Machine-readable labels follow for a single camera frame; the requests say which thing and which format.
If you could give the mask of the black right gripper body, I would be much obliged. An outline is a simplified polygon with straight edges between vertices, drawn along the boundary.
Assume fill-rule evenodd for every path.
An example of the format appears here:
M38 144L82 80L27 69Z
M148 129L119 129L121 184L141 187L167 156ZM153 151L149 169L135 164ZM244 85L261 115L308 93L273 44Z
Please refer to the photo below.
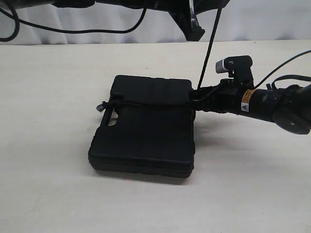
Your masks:
M232 79L222 79L216 86L201 87L189 93L190 105L196 111L240 114L243 87Z

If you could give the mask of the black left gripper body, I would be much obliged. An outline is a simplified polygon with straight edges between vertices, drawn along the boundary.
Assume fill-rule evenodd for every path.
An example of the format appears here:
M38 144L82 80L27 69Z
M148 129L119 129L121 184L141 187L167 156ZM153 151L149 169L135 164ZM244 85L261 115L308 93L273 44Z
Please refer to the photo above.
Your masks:
M155 9L168 12L176 24L186 22L197 14L226 7L229 0L156 0Z

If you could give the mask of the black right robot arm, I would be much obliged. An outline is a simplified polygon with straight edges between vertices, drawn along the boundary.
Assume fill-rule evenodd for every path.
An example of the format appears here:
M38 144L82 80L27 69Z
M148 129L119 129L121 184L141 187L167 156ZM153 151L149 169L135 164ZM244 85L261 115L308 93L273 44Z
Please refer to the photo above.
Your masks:
M276 124L285 131L307 135L311 131L311 87L252 89L222 79L217 86L190 91L196 111L236 114Z

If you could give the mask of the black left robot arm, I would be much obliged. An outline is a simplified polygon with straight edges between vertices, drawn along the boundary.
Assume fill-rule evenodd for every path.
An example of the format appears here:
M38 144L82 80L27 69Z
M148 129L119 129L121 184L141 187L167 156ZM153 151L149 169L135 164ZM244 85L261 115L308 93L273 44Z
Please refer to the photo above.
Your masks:
M30 8L41 5L53 5L56 8L77 8L83 9L93 6L96 3L122 6L134 10L142 10L141 15L131 28L127 30L64 30L51 28L22 20L17 14L18 9ZM216 19L212 34L216 34L217 25L222 9L228 5L228 0L2 0L0 12L12 19L15 27L12 34L2 37L1 42L14 40L19 31L20 25L25 24L37 29L65 34L87 34L87 33L112 33L126 34L134 31L142 23L147 10L167 12L177 24L187 41L198 42L204 35L205 30L199 25L197 15L203 12L217 10Z

